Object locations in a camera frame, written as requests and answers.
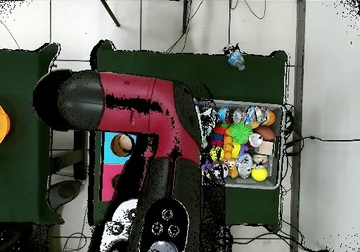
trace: toy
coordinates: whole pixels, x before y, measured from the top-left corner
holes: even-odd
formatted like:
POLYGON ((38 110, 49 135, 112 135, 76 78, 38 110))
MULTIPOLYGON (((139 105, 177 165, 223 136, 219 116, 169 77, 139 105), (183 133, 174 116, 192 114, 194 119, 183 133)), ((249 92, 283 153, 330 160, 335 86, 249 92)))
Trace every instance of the toy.
POLYGON ((8 115, 0 106, 0 143, 4 140, 5 136, 10 130, 10 119, 8 115))
POLYGON ((231 152, 227 151, 225 153, 224 159, 230 159, 230 158, 232 158, 232 156, 233 156, 233 154, 231 152))
POLYGON ((220 146, 213 147, 210 150, 210 157, 214 162, 219 162, 224 159, 225 152, 220 146))
POLYGON ((239 144, 246 144, 251 134, 251 126, 244 125, 242 122, 229 127, 229 135, 233 138, 234 142, 239 144))
POLYGON ((258 148, 255 148, 255 153, 270 156, 273 153, 273 145, 270 141, 263 141, 258 148))
POLYGON ((225 144, 224 145, 224 151, 225 152, 227 152, 227 151, 232 152, 232 150, 233 150, 233 145, 232 144, 225 144))
POLYGON ((206 111, 200 112, 198 106, 196 106, 195 109, 198 114, 198 122, 200 125, 201 144, 203 148, 206 148, 207 138, 215 128, 217 112, 212 108, 208 108, 206 111))
POLYGON ((135 148, 135 141, 127 134, 118 134, 112 138, 111 151, 118 157, 127 157, 135 148))
POLYGON ((241 144, 239 156, 242 156, 244 153, 247 153, 248 151, 249 151, 248 146, 245 144, 241 144))
POLYGON ((268 161, 268 157, 266 155, 258 155, 255 154, 252 157, 252 161, 257 165, 257 166, 263 166, 267 163, 268 161))
POLYGON ((201 170, 210 170, 211 169, 211 162, 206 159, 205 163, 201 165, 201 170))
POLYGON ((224 139, 224 135, 221 135, 219 133, 211 133, 210 138, 212 140, 223 140, 224 139))
POLYGON ((257 122, 260 125, 271 125, 275 121, 275 115, 266 107, 250 106, 245 112, 245 124, 257 122))
POLYGON ((251 176, 255 181, 262 182, 267 178, 266 168, 254 168, 251 170, 251 176))
POLYGON ((226 128, 222 127, 222 126, 217 126, 212 130, 214 133, 217 134, 221 134, 221 135, 225 135, 226 134, 226 128))
POLYGON ((223 122, 220 126, 223 127, 224 129, 229 128, 229 124, 226 124, 225 122, 223 122))
POLYGON ((216 179, 224 179, 229 174, 229 169, 225 164, 221 163, 215 163, 212 166, 212 174, 214 175, 214 178, 216 179))
POLYGON ((233 150, 231 151, 231 157, 237 159, 239 156, 241 145, 237 142, 233 142, 233 150))
POLYGON ((246 179, 250 175, 252 169, 251 155, 244 153, 243 155, 239 156, 236 160, 236 167, 238 168, 239 175, 243 179, 246 179))
POLYGON ((224 163, 227 165, 228 169, 229 169, 229 175, 232 179, 236 178, 239 174, 238 174, 238 169, 236 167, 236 160, 231 158, 231 159, 225 159, 224 163))
POLYGON ((260 124, 258 122, 249 122, 249 126, 251 126, 252 129, 255 129, 256 127, 259 127, 260 124))
POLYGON ((262 144, 262 136, 257 133, 253 133, 249 136, 249 141, 247 142, 246 146, 250 149, 258 148, 262 144))
POLYGON ((265 126, 270 126, 275 122, 275 114, 272 111, 268 111, 268 119, 264 123, 265 126))
POLYGON ((233 144, 233 139, 231 138, 231 136, 224 137, 224 144, 233 144))
POLYGON ((223 143, 224 142, 222 140, 212 140, 210 141, 210 146, 222 146, 223 143))
POLYGON ((275 138, 274 131, 268 126, 256 127, 253 132, 260 134, 265 141, 272 141, 275 138))
POLYGON ((225 121, 228 124, 238 124, 243 118, 243 113, 235 108, 229 108, 226 112, 225 121))

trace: green spiky ball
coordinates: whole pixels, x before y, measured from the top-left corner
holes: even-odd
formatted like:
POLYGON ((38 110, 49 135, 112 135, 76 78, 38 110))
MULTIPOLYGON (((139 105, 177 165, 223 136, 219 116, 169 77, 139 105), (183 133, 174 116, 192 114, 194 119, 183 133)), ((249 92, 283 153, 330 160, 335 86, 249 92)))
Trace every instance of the green spiky ball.
POLYGON ((251 134, 251 126, 244 125, 242 122, 231 125, 229 128, 229 135, 233 138, 234 142, 239 144, 246 144, 251 134))

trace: colorful toy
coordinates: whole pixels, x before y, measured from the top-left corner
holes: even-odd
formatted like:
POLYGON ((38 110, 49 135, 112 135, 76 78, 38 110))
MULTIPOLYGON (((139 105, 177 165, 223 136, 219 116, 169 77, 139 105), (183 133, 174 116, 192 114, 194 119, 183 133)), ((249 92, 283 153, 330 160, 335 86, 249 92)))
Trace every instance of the colorful toy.
POLYGON ((252 157, 252 160, 257 166, 263 166, 263 165, 265 165, 267 163, 268 157, 266 155, 255 154, 252 157))
POLYGON ((211 170, 211 162, 206 159, 205 163, 201 165, 201 170, 211 170))
POLYGON ((230 159, 233 156, 233 154, 229 151, 225 153, 224 159, 230 159))
POLYGON ((233 144, 233 139, 231 138, 231 136, 224 137, 224 144, 233 144))
POLYGON ((265 141, 272 141, 275 138, 274 131, 268 126, 256 127, 253 132, 260 134, 265 141))
POLYGON ((266 168, 254 168, 251 170, 251 176, 255 181, 262 182, 267 178, 266 168))
POLYGON ((210 157, 214 162, 219 162, 224 159, 225 152, 220 146, 211 148, 210 157))
POLYGON ((225 152, 227 152, 227 151, 232 152, 232 150, 233 150, 233 145, 232 144, 225 144, 224 145, 224 151, 225 152))
POLYGON ((225 164, 215 163, 212 166, 212 174, 216 179, 221 179, 221 173, 223 173, 223 178, 227 177, 229 174, 229 169, 225 164))
POLYGON ((249 151, 248 146, 246 146, 245 144, 241 144, 239 156, 242 156, 244 153, 247 153, 248 151, 249 151))
POLYGON ((250 149, 258 148, 262 144, 262 136, 257 133, 253 133, 249 136, 249 141, 247 142, 246 146, 250 149))
POLYGON ((244 153, 236 160, 236 167, 238 168, 239 175, 246 179, 251 174, 252 158, 248 153, 244 153))
POLYGON ((127 157, 135 149, 135 141, 127 134, 118 134, 112 138, 111 151, 118 157, 127 157))
POLYGON ((237 159, 240 153, 241 145, 237 142, 233 142, 233 150, 231 151, 231 157, 237 159))
POLYGON ((212 140, 210 141, 210 146, 222 146, 223 143, 224 142, 222 140, 212 140))
POLYGON ((258 122, 249 122, 249 126, 251 126, 252 129, 255 129, 256 127, 259 127, 260 124, 258 122))
POLYGON ((224 129, 229 128, 229 124, 226 124, 225 122, 223 122, 220 126, 223 127, 224 129))
POLYGON ((218 112, 218 118, 227 124, 237 124, 243 118, 243 113, 235 108, 221 107, 218 112))
POLYGON ((236 160, 231 158, 231 159, 225 159, 224 163, 227 165, 228 169, 229 169, 229 175, 232 179, 236 178, 239 173, 238 173, 238 169, 236 167, 236 160))
POLYGON ((217 126, 212 130, 213 133, 217 133, 217 134, 221 134, 223 136, 225 136, 226 134, 226 128, 222 127, 222 126, 217 126))
POLYGON ((252 134, 251 126, 244 125, 242 122, 231 125, 228 130, 229 135, 233 138, 233 142, 237 142, 239 144, 246 144, 249 136, 252 134))
POLYGON ((4 140, 5 136, 10 130, 10 119, 8 115, 0 106, 0 143, 4 140))
POLYGON ((273 145, 270 141, 263 141, 258 148, 255 148, 255 153, 270 156, 273 153, 273 145))
POLYGON ((264 123, 265 126, 270 126, 275 122, 275 114, 272 111, 268 111, 268 120, 264 123))
POLYGON ((199 107, 196 106, 196 113, 198 114, 198 121, 201 131, 201 144, 203 148, 207 147, 207 138, 215 127, 217 112, 208 108, 206 111, 200 112, 199 107))
POLYGON ((219 133, 211 133, 210 139, 211 140, 224 140, 224 135, 221 135, 219 133))

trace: gray plastic bin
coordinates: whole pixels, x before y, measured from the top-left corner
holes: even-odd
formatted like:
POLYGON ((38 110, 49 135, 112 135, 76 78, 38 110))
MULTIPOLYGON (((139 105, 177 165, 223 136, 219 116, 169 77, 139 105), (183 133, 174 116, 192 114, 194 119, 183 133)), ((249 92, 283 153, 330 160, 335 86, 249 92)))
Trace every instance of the gray plastic bin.
POLYGON ((276 104, 263 104, 263 103, 250 103, 250 102, 239 102, 239 101, 224 101, 214 100, 217 108, 220 107, 234 107, 245 111, 248 106, 263 106, 267 107, 270 111, 275 114, 275 122, 270 125, 270 128, 275 133, 274 148, 272 156, 269 156, 267 163, 268 177, 263 182, 255 181, 251 175, 247 179, 237 177, 231 179, 226 177, 226 187, 240 187, 240 188, 253 188, 253 189, 276 189, 281 183, 281 172, 283 167, 283 156, 284 156, 284 143, 285 143, 285 108, 282 105, 276 104))

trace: orange object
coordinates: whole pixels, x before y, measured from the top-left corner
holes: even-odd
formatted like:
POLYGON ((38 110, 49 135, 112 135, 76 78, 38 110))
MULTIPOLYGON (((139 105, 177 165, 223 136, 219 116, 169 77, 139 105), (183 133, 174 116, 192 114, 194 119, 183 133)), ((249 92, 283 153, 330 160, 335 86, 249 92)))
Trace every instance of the orange object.
POLYGON ((0 106, 0 143, 4 140, 5 136, 8 134, 10 130, 10 119, 8 115, 0 106))
POLYGON ((231 157, 232 157, 231 152, 227 151, 227 152, 225 153, 224 158, 225 158, 225 159, 230 159, 231 157))
POLYGON ((269 120, 264 125, 270 126, 273 122, 275 122, 275 115, 272 111, 269 111, 269 120))
POLYGON ((224 137, 224 143, 225 144, 232 144, 233 143, 233 139, 230 136, 225 136, 224 137))
POLYGON ((232 144, 225 144, 224 145, 224 151, 232 151, 233 150, 233 145, 232 144))

